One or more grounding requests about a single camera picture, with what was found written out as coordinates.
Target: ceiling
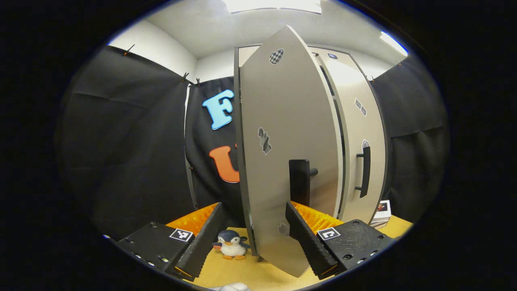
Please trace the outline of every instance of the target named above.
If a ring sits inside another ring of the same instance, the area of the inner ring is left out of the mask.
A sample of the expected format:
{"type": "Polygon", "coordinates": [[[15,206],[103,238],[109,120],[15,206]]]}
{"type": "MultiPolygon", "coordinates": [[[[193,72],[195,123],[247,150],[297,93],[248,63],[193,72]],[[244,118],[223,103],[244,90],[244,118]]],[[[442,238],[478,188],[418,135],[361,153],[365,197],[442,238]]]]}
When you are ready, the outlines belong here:
{"type": "Polygon", "coordinates": [[[147,18],[197,59],[235,46],[262,43],[285,24],[306,43],[363,52],[392,63],[404,57],[380,40],[382,28],[335,0],[321,1],[322,14],[261,9],[231,14],[222,0],[183,0],[147,18]]]}

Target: black fabric backdrop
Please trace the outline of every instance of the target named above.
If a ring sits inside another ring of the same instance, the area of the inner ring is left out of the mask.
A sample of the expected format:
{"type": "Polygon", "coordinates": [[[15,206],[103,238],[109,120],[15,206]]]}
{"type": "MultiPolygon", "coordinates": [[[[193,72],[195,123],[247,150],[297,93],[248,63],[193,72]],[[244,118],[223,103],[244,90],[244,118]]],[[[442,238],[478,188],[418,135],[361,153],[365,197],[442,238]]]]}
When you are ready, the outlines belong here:
{"type": "Polygon", "coordinates": [[[394,215],[415,222],[442,182],[450,143],[445,104],[413,54],[371,84],[391,140],[383,199],[394,215]]]}
{"type": "Polygon", "coordinates": [[[99,229],[119,240],[146,223],[194,210],[185,169],[188,82],[106,46],[62,103],[62,175],[99,229]]]}
{"type": "Polygon", "coordinates": [[[238,171],[235,120],[229,124],[213,130],[212,118],[208,109],[202,103],[223,92],[233,91],[233,77],[226,77],[206,81],[190,86],[189,100],[187,104],[187,116],[185,121],[185,145],[187,160],[192,166],[192,183],[199,208],[215,202],[222,202],[229,220],[228,226],[246,227],[244,212],[242,210],[242,198],[239,183],[228,183],[221,179],[217,172],[214,159],[208,153],[218,147],[229,146],[230,160],[234,170],[238,171]]]}

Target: letter f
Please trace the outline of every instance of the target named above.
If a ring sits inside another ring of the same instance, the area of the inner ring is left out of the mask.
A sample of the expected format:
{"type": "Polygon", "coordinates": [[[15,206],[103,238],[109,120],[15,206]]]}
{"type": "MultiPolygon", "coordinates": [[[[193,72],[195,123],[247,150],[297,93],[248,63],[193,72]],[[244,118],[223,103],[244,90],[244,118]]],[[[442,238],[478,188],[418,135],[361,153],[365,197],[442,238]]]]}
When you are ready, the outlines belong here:
{"type": "Polygon", "coordinates": [[[213,130],[219,129],[232,121],[232,117],[226,116],[226,114],[224,114],[224,110],[226,110],[228,113],[232,112],[232,103],[230,100],[228,100],[228,98],[233,98],[233,96],[234,94],[232,90],[227,89],[203,102],[203,106],[208,109],[208,113],[210,113],[210,116],[212,117],[213,130]]]}

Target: door handle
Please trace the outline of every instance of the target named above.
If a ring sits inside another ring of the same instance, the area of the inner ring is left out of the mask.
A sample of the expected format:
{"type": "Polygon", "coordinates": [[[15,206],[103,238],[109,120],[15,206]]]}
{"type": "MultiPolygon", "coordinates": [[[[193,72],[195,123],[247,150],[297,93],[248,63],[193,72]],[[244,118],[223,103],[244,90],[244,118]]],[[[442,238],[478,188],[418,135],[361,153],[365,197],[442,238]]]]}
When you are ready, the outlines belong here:
{"type": "Polygon", "coordinates": [[[357,154],[357,157],[362,157],[362,184],[361,187],[355,187],[355,190],[360,190],[361,194],[360,198],[366,196],[368,194],[368,184],[370,184],[370,165],[371,165],[371,155],[370,155],[370,147],[364,147],[362,154],[357,154]]]}

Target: stuffed penguin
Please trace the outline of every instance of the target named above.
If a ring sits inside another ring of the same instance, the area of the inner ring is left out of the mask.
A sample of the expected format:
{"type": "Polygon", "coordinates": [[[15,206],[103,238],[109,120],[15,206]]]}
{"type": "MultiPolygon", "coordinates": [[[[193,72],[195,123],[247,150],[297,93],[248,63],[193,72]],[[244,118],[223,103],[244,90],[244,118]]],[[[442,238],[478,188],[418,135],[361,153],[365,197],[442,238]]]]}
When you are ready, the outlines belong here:
{"type": "Polygon", "coordinates": [[[218,235],[218,242],[214,242],[212,246],[220,246],[223,258],[225,259],[245,259],[246,249],[250,248],[249,244],[243,243],[248,240],[247,237],[240,237],[234,230],[223,230],[218,235]]]}

